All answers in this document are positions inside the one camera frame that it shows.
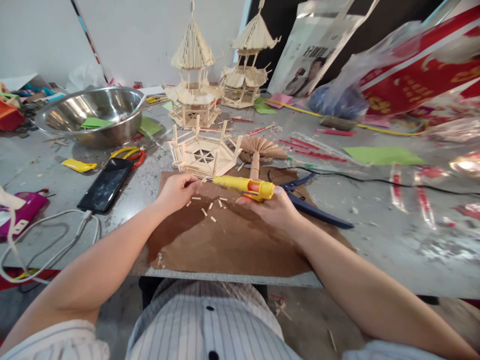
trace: phone screen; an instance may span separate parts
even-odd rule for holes
[[[105,214],[133,165],[134,162],[130,160],[111,158],[76,207]]]

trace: table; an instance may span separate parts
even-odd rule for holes
[[[267,138],[288,140],[292,132],[313,136],[318,126],[318,118],[283,108],[277,114],[260,115],[253,108],[232,109],[222,106],[222,117],[240,117],[254,120],[252,123],[231,122],[232,136],[249,133],[252,130],[275,122],[282,127],[277,133],[270,129],[260,133]],[[168,128],[173,121],[168,111],[157,104],[144,112],[145,116],[157,119]],[[418,154],[431,165],[448,168],[448,161],[458,155],[474,150],[473,144],[453,144],[439,148],[433,142],[418,137],[400,137],[357,129],[353,137],[322,134],[316,139],[341,149],[354,146],[400,146]],[[150,148],[142,166],[130,177],[116,204],[109,214],[99,215],[102,234],[112,231],[150,204],[157,196],[160,174],[172,171],[172,157],[164,138],[163,148]],[[44,142],[49,137],[40,132],[30,133],[21,139],[9,133],[0,136],[0,184],[9,193],[38,191],[50,188],[55,196],[42,216],[75,209],[85,191],[92,184],[97,173],[77,173],[54,160],[56,155],[74,157],[87,163],[101,163],[108,160],[110,150],[86,149],[77,143],[68,146],[52,147]],[[309,163],[316,160],[302,159]],[[274,166],[285,167],[285,161],[276,160]],[[364,178],[388,179],[390,166],[363,168]],[[413,169],[402,170],[403,181],[413,181]],[[453,173],[439,187],[458,192],[478,192],[478,183]],[[317,177],[308,186],[308,191],[316,205],[333,215],[355,223],[355,228],[341,230],[357,248],[358,254],[385,271],[416,294],[443,297],[480,299],[480,241],[465,236],[458,230],[440,227],[437,232],[428,228],[423,221],[418,198],[414,188],[403,190],[405,204],[410,213],[403,213],[391,204],[391,189],[388,184],[379,182],[359,182],[340,176]],[[447,216],[454,221],[465,221],[466,216],[453,210],[459,204],[478,202],[477,196],[451,195],[426,189],[426,193],[439,221]],[[352,207],[358,214],[351,212]],[[80,214],[68,214],[31,231],[18,245],[20,253],[32,268],[40,267],[61,249],[74,235]],[[80,240],[52,268],[63,269],[79,254],[91,246],[94,222],[88,223]],[[0,252],[6,244],[0,244]],[[191,273],[153,269],[147,264],[147,248],[144,247],[130,271],[131,275],[147,275],[183,279],[218,280],[240,283],[269,285],[321,287],[313,272],[290,278],[246,276],[215,273]],[[6,266],[18,266],[9,255]]]

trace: forearm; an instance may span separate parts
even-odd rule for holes
[[[290,228],[325,288],[366,334],[446,359],[478,359],[432,309],[306,219]]]
[[[0,356],[52,325],[73,319],[96,323],[101,305],[120,287],[164,218],[154,203],[77,257],[22,314],[5,339]]]
[[[145,208],[76,258],[38,301],[59,310],[99,308],[125,280],[147,239],[165,217],[156,203]]]

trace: popsicle stick pagoda model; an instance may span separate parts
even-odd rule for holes
[[[200,115],[200,126],[208,128],[220,114],[217,100],[222,97],[224,90],[220,86],[210,85],[208,71],[205,70],[214,62],[212,49],[195,22],[192,1],[190,23],[171,59],[171,64],[180,69],[181,82],[177,86],[165,86],[166,96],[172,103],[169,115],[181,127],[195,127],[197,115]]]
[[[195,129],[182,136],[177,136],[177,125],[174,125],[173,139],[168,142],[173,166],[182,173],[190,173],[200,179],[225,174],[237,164],[237,157],[242,151],[242,136],[234,143],[231,135],[225,135],[226,129],[227,122],[224,121],[220,138],[200,134],[200,115],[197,115]],[[234,151],[230,150],[226,141],[233,145]]]
[[[282,37],[273,40],[270,36],[267,25],[260,15],[264,2],[265,0],[260,0],[258,14],[230,46],[231,49],[238,49],[238,62],[235,67],[224,67],[221,73],[220,82],[225,91],[221,99],[222,105],[237,109],[253,106],[255,99],[260,96],[259,87],[268,80],[267,74],[271,70],[258,69],[255,62],[261,50],[272,49]],[[249,59],[252,58],[253,62],[248,66]]]

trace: metal bowl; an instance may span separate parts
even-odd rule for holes
[[[142,123],[144,104],[136,111],[143,93],[130,87],[103,87],[62,97],[45,106],[35,124],[44,132],[70,137],[87,148],[105,149],[130,140]],[[113,121],[113,124],[80,130],[88,117]]]

